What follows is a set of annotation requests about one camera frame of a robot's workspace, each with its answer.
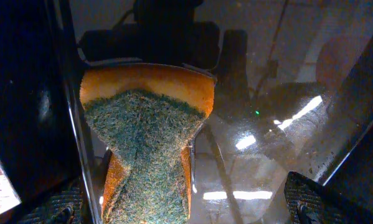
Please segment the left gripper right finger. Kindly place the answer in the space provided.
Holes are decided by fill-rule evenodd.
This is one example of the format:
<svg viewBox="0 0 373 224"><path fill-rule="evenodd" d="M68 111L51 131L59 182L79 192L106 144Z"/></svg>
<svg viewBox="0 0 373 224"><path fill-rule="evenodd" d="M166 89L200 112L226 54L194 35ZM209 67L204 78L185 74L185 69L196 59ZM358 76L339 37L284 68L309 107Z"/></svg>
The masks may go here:
<svg viewBox="0 0 373 224"><path fill-rule="evenodd" d="M293 224L373 223L373 212L300 173L288 173L283 193Z"/></svg>

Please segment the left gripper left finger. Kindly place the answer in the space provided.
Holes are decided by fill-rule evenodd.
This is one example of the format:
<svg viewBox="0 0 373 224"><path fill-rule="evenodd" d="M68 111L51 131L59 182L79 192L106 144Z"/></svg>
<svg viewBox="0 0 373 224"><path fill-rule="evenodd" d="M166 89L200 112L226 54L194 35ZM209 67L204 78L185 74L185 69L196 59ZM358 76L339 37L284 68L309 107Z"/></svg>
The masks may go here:
<svg viewBox="0 0 373 224"><path fill-rule="evenodd" d="M42 202L16 223L82 223L83 197L80 180L74 179L50 192Z"/></svg>

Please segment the green yellow sponge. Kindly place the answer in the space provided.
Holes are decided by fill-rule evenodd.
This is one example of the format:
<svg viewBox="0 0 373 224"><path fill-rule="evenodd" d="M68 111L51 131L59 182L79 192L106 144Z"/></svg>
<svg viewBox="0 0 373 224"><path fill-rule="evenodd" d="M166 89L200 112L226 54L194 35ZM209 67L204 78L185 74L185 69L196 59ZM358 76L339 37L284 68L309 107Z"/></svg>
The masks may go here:
<svg viewBox="0 0 373 224"><path fill-rule="evenodd" d="M111 152L104 223L187 223L190 144L214 107L216 80L154 64L87 70L80 102L88 127Z"/></svg>

